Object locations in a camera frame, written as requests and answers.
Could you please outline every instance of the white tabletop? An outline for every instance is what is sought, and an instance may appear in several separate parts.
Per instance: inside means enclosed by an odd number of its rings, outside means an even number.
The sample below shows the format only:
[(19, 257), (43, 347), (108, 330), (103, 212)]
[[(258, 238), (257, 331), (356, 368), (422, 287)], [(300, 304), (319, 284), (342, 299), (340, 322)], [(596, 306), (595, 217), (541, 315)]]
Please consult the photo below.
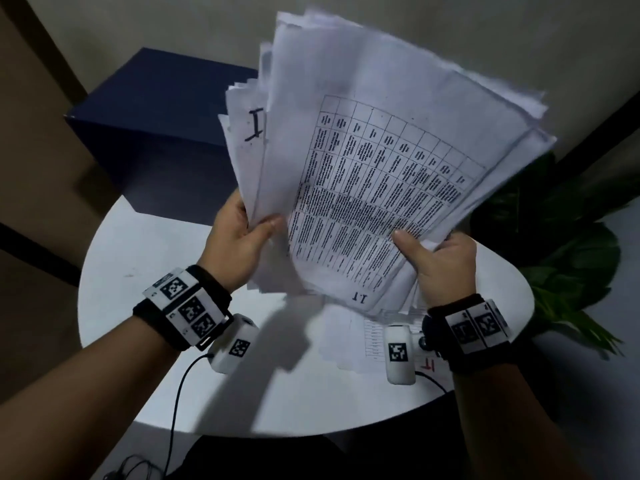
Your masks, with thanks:
[[(139, 214), (120, 199), (110, 209), (84, 261), (78, 295), (83, 346), (131, 315), (142, 291), (175, 267), (196, 262), (210, 227)], [(533, 313), (534, 300), (514, 266), (478, 246), (478, 291), (491, 297), (517, 335)], [(282, 294), (246, 287), (233, 294), (230, 311), (260, 327), (260, 340), (232, 376), (214, 372), (206, 360), (192, 368), (180, 396), (176, 430), (219, 436), (318, 435), (357, 428), (426, 404), (442, 393), (420, 381), (394, 386), (343, 371), (320, 357), (324, 333), (318, 297), (285, 302)], [(170, 428), (180, 379), (201, 352), (188, 350), (162, 380), (136, 420)]]

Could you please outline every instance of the person's left hand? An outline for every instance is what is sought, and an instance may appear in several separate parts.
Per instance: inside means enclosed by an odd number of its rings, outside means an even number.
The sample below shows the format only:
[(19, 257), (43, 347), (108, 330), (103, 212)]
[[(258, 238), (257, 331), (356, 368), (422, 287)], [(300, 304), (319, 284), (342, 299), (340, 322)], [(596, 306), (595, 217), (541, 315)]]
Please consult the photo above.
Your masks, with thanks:
[(284, 229), (281, 216), (270, 216), (249, 232), (244, 203), (236, 189), (218, 211), (198, 265), (232, 293), (251, 278), (264, 243)]

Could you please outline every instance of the person's left forearm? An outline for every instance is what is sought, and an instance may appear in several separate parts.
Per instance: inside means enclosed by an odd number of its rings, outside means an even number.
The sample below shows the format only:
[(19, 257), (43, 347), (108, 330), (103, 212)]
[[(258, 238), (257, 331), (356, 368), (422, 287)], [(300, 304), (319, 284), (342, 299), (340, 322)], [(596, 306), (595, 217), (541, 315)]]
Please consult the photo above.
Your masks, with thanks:
[(178, 354), (132, 317), (2, 404), (3, 478), (89, 478)]

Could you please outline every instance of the hand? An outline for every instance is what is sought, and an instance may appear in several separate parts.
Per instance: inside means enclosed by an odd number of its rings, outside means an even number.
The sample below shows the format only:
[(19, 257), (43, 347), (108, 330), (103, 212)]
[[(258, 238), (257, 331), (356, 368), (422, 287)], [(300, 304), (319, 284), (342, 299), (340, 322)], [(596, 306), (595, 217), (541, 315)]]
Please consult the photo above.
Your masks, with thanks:
[(249, 281), (264, 243), (280, 229), (286, 229), (284, 219), (270, 216), (249, 232), (244, 203), (236, 189), (218, 211), (198, 265), (232, 293)]
[(442, 306), (476, 292), (476, 242), (454, 232), (434, 251), (411, 234), (396, 230), (393, 241), (418, 273), (418, 283), (429, 307)]

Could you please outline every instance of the black wall trim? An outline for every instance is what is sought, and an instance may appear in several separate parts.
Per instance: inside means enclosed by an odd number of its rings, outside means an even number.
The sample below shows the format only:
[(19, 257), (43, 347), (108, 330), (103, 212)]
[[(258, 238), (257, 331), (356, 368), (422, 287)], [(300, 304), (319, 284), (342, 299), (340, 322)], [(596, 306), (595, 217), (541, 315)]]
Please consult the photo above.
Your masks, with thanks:
[(2, 223), (0, 249), (71, 286), (80, 284), (80, 270), (76, 266)]
[(640, 93), (608, 117), (556, 165), (556, 182), (577, 177), (640, 128)]
[(73, 105), (86, 97), (86, 91), (64, 56), (58, 50), (49, 33), (40, 23), (27, 0), (0, 0), (0, 7), (16, 26), (22, 38), (31, 47), (62, 92)]

